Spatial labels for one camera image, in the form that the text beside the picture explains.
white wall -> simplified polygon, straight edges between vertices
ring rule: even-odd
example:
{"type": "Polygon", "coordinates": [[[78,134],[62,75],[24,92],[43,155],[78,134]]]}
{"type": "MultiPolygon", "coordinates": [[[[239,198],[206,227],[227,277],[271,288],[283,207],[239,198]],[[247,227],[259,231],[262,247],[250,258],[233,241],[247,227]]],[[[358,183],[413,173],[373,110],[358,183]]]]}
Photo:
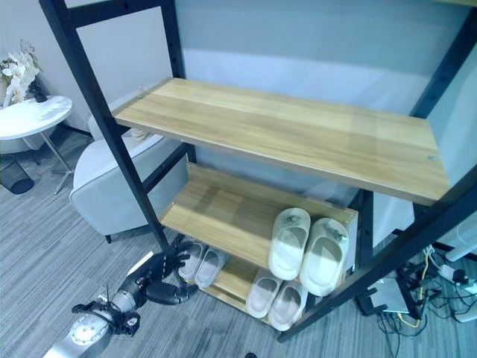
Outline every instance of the white wall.
{"type": "MultiPolygon", "coordinates": [[[[87,0],[68,1],[69,6],[87,0]]],[[[80,28],[78,33],[108,101],[171,76],[160,8],[80,28]]],[[[0,0],[0,56],[19,50],[20,39],[37,50],[41,81],[51,94],[73,100],[68,123],[88,130],[89,108],[72,76],[38,0],[0,0]]]]}
{"type": "MultiPolygon", "coordinates": [[[[177,0],[190,79],[409,114],[468,7],[426,0],[177,0]]],[[[355,188],[198,148],[198,159],[347,206],[355,188]]],[[[375,244],[412,222],[376,195],[375,244]]]]}
{"type": "MultiPolygon", "coordinates": [[[[477,46],[429,115],[429,121],[449,181],[454,185],[477,164],[477,46]]],[[[477,223],[475,216],[472,222],[477,223]]],[[[457,228],[440,241],[461,245],[457,228]]]]}

gray carpet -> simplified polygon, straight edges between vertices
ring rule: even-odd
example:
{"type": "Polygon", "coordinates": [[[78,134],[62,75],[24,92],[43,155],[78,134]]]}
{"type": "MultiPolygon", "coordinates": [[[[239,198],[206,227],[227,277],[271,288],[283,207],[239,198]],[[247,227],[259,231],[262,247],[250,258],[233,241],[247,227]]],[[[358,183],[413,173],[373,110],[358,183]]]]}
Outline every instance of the gray carpet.
{"type": "MultiPolygon", "coordinates": [[[[62,130],[54,136],[72,165],[90,140],[62,130]]],[[[147,228],[115,235],[108,245],[69,203],[71,179],[53,194],[60,179],[50,173],[60,168],[53,154],[42,148],[38,156],[41,166],[16,155],[35,181],[32,190],[11,195],[0,189],[1,357],[41,357],[69,331],[73,305],[105,293],[106,284],[116,290],[137,260],[158,249],[147,228]]],[[[460,265],[477,274],[476,263],[460,265]]],[[[202,292],[181,306],[147,303],[139,313],[139,332],[113,337],[102,357],[391,356],[376,317],[363,317],[354,302],[282,344],[269,326],[202,292]]],[[[420,336],[402,338],[399,357],[475,357],[476,337],[477,321],[460,324],[429,313],[420,336]]],[[[396,347],[395,335],[391,341],[396,347]]]]}

wastebasket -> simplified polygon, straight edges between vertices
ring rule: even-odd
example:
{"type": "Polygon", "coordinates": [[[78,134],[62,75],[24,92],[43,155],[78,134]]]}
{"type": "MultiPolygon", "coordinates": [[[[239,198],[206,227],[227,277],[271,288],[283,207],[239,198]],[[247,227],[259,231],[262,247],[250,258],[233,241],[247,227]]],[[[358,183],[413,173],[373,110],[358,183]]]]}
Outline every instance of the wastebasket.
{"type": "Polygon", "coordinates": [[[16,162],[13,155],[1,155],[0,184],[12,194],[18,195],[30,190],[34,182],[16,162]]]}

yellow cable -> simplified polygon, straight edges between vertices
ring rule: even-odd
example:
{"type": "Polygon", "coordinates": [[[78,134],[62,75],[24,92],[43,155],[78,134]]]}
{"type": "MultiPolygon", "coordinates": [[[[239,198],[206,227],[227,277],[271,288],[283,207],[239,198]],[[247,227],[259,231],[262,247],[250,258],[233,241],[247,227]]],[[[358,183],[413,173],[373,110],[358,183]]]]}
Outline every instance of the yellow cable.
{"type": "MultiPolygon", "coordinates": [[[[426,272],[427,272],[427,269],[429,268],[429,255],[430,255],[431,251],[427,251],[426,252],[426,256],[424,258],[424,261],[426,263],[426,265],[424,266],[424,269],[423,269],[423,274],[421,276],[421,280],[424,280],[424,277],[426,276],[426,272]]],[[[423,293],[424,293],[424,287],[421,286],[420,290],[419,290],[419,299],[422,300],[423,299],[423,293]]],[[[404,323],[404,324],[407,324],[409,327],[413,327],[413,328],[418,328],[419,325],[420,325],[420,319],[418,319],[416,321],[415,324],[412,324],[412,323],[409,323],[407,322],[403,317],[402,317],[402,314],[401,313],[398,313],[397,314],[397,318],[399,318],[399,320],[404,323]]]]}

shoe rack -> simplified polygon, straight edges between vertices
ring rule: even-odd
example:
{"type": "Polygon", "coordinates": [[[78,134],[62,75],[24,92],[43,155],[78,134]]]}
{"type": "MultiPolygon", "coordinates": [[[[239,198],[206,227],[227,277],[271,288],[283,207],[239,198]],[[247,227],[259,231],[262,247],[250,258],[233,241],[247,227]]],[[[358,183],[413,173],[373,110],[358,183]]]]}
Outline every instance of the shoe rack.
{"type": "Polygon", "coordinates": [[[215,284],[205,290],[212,296],[244,311],[256,270],[268,264],[274,219],[285,208],[301,207],[313,219],[330,217],[345,227],[358,212],[200,167],[194,145],[317,175],[371,194],[363,194],[358,205],[358,239],[366,240],[357,245],[356,253],[360,257],[366,253],[367,259],[281,333],[279,342],[359,295],[477,210],[477,166],[450,188],[432,129],[416,118],[431,112],[472,51],[477,40],[476,9],[469,12],[412,116],[401,116],[184,79],[174,0],[100,1],[71,8],[64,0],[40,0],[40,5],[161,249],[169,245],[163,233],[167,226],[232,255],[215,284]],[[174,78],[113,114],[77,29],[153,7],[161,9],[174,78]],[[122,142],[124,126],[183,143],[142,180],[122,142]],[[184,156],[190,162],[189,182],[158,218],[147,194],[184,156]],[[373,192],[413,201],[415,211],[419,209],[415,223],[378,254],[372,247],[373,192]]]}

